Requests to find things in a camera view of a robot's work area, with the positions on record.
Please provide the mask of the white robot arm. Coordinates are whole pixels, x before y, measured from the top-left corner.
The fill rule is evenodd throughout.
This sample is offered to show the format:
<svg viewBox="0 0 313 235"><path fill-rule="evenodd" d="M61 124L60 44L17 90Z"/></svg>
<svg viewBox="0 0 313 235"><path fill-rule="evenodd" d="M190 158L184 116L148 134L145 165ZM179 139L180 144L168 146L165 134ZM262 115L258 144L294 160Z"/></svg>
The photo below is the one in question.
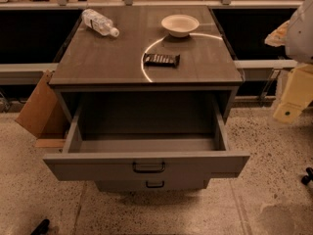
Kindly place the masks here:
<svg viewBox="0 0 313 235"><path fill-rule="evenodd" d="M304 2L291 18L272 31L265 43L285 47L288 57L300 63L313 63L313 0Z"/></svg>

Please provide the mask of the yellow robot base part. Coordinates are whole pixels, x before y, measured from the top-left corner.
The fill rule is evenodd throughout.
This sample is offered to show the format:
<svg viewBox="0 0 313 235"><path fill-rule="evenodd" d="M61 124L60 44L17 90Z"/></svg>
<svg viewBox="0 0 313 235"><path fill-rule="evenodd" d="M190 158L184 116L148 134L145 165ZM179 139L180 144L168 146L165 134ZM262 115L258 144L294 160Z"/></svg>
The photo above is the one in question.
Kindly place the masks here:
<svg viewBox="0 0 313 235"><path fill-rule="evenodd" d="M280 103L273 118L292 123L313 102L313 65L301 64L288 73Z"/></svg>

